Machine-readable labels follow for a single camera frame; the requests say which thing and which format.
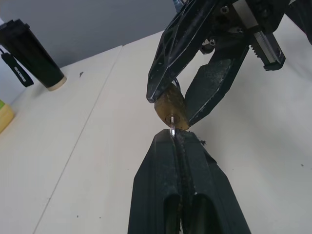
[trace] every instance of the black container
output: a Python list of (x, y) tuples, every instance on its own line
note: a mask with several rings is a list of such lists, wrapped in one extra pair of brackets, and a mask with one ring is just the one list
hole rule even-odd
[(28, 24), (20, 19), (0, 26), (0, 44), (48, 90), (55, 90), (65, 83), (62, 71), (30, 31)]

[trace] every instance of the white tabletop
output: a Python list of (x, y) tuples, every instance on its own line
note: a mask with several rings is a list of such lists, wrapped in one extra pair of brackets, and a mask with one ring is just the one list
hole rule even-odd
[(64, 67), (61, 88), (36, 82), (13, 104), (0, 134), (0, 233), (33, 233), (120, 50)]

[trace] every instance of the gray wall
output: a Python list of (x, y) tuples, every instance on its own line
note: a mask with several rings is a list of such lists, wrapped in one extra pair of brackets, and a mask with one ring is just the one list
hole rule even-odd
[(172, 0), (9, 0), (4, 21), (21, 19), (60, 66), (164, 30)]

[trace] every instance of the black cylinder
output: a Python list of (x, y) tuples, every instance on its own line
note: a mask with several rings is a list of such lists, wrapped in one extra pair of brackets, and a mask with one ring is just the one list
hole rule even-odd
[(59, 88), (66, 77), (20, 19), (0, 26), (0, 44), (21, 62), (48, 90)]

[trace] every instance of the brass padlock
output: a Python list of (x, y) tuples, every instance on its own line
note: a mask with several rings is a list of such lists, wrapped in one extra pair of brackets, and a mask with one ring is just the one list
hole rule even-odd
[(183, 130), (189, 129), (184, 97), (180, 90), (173, 84), (170, 84), (155, 102), (154, 108), (159, 118), (169, 127), (174, 124), (175, 128)]

